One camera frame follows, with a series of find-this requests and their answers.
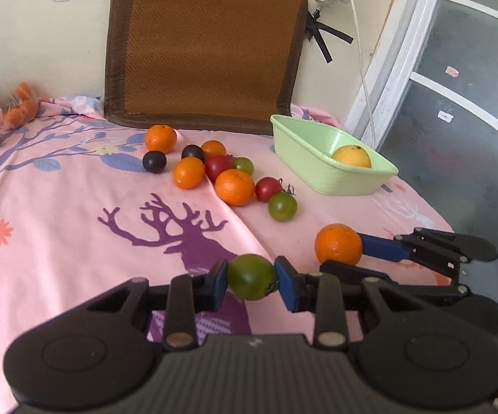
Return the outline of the white framed glass door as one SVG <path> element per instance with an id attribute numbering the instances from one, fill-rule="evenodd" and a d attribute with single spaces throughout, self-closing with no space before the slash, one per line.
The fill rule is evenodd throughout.
<path id="1" fill-rule="evenodd" d="M 458 233 L 498 249 L 498 0 L 409 0 L 390 64 L 348 127 Z M 462 280 L 498 298 L 498 265 Z"/>

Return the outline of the dark purple plum right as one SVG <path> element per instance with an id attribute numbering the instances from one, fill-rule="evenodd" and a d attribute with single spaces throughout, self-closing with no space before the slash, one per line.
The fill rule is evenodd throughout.
<path id="1" fill-rule="evenodd" d="M 199 146 L 190 144 L 187 145 L 183 150 L 182 150 L 182 159 L 184 158 L 196 158 L 199 159 L 203 164 L 206 162 L 206 153 L 204 150 L 202 150 Z"/>

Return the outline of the light green plastic basket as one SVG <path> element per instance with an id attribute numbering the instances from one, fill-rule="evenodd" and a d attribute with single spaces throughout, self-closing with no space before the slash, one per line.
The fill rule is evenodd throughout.
<path id="1" fill-rule="evenodd" d="M 399 169 L 377 151 L 336 127 L 315 121 L 270 117 L 276 155 L 312 190 L 322 195 L 371 195 Z M 371 166 L 348 166 L 332 158 L 340 147 L 358 146 Z"/>

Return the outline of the small orange tomato back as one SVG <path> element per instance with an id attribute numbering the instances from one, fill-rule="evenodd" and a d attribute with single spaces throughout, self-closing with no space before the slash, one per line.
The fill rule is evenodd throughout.
<path id="1" fill-rule="evenodd" d="M 200 148 L 204 151 L 207 160 L 216 156 L 227 155 L 225 145 L 218 140 L 208 140 L 204 142 Z"/>

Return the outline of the orange tomato front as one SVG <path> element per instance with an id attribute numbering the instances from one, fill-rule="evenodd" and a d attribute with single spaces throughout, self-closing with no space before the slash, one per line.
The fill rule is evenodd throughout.
<path id="1" fill-rule="evenodd" d="M 173 171 L 173 182 L 181 189 L 195 188 L 205 176 L 205 166 L 196 157 L 182 158 Z"/>

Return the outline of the pink deer print cloth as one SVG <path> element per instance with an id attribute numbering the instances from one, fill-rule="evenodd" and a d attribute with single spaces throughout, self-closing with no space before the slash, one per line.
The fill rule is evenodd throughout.
<path id="1" fill-rule="evenodd" d="M 269 136 L 179 133 L 180 147 L 217 140 L 250 159 L 257 178 L 292 186 L 296 216 L 279 223 L 258 201 L 229 207 L 207 180 L 182 190 L 170 170 L 147 172 L 144 137 L 73 97 L 44 101 L 35 120 L 0 136 L 0 413 L 15 405 L 2 366 L 13 339 L 129 278 L 165 284 L 245 253 L 283 255 L 307 273 L 319 265 L 315 236 L 330 223 L 386 238 L 448 229 L 399 178 L 372 195 L 319 195 Z"/>

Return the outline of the yellow grapefruit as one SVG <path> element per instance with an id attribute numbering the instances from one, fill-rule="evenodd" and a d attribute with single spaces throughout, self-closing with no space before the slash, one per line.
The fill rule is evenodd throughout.
<path id="1" fill-rule="evenodd" d="M 346 166 L 371 168 L 371 158 L 361 146 L 345 145 L 335 150 L 331 158 Z"/>

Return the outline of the red tomato middle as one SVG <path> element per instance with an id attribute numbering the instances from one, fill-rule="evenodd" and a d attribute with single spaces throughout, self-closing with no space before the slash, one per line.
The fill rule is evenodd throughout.
<path id="1" fill-rule="evenodd" d="M 227 156 L 218 155 L 207 160 L 205 164 L 205 173 L 211 183 L 214 183 L 221 173 L 231 168 L 231 159 Z"/>

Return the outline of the dark purple plum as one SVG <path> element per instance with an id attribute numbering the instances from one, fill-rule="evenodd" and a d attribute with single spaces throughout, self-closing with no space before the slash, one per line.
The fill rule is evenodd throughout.
<path id="1" fill-rule="evenodd" d="M 196 158 L 199 159 L 203 164 L 206 162 L 206 153 L 204 150 L 202 150 L 199 146 L 190 144 L 187 145 L 183 150 L 182 150 L 182 159 L 184 158 Z"/>
<path id="2" fill-rule="evenodd" d="M 142 158 L 142 165 L 146 171 L 153 174 L 160 174 L 166 169 L 166 154 L 159 150 L 149 150 Z"/>

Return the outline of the brown woven seat cushion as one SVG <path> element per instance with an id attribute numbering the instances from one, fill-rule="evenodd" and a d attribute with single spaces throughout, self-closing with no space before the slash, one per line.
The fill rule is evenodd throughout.
<path id="1" fill-rule="evenodd" d="M 291 108 L 308 0 L 110 0 L 104 115 L 267 135 Z"/>

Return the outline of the mandarin orange centre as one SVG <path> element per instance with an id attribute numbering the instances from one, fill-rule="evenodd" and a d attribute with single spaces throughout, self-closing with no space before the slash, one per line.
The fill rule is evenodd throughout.
<path id="1" fill-rule="evenodd" d="M 227 169 L 215 180 L 216 195 L 229 206 L 243 207 L 254 197 L 253 178 L 244 171 Z"/>

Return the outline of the mandarin orange back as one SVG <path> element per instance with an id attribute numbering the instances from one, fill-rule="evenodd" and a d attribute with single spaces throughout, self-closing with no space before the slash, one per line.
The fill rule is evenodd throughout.
<path id="1" fill-rule="evenodd" d="M 149 151 L 169 153 L 174 150 L 178 141 L 176 130 L 166 124 L 155 124 L 150 127 L 144 138 Z"/>

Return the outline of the small green tomato back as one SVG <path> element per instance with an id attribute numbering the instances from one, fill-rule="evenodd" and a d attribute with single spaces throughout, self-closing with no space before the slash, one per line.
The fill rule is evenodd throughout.
<path id="1" fill-rule="evenodd" d="M 232 160 L 232 167 L 239 171 L 242 171 L 249 176 L 254 175 L 254 164 L 246 157 L 236 157 Z"/>

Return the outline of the mandarin orange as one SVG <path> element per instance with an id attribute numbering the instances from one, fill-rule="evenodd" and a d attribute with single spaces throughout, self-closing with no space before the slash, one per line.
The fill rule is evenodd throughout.
<path id="1" fill-rule="evenodd" d="M 227 169 L 215 180 L 216 195 L 229 206 L 243 207 L 254 197 L 253 178 L 244 171 Z"/>
<path id="2" fill-rule="evenodd" d="M 169 153 L 174 150 L 178 141 L 176 130 L 166 124 L 155 124 L 150 127 L 144 138 L 149 151 Z"/>

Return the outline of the red cherry tomato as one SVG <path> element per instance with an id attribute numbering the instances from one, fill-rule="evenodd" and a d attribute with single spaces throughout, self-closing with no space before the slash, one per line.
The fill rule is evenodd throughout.
<path id="1" fill-rule="evenodd" d="M 283 191 L 283 185 L 279 179 L 273 177 L 261 178 L 254 188 L 254 193 L 258 201 L 267 203 L 271 196 Z"/>

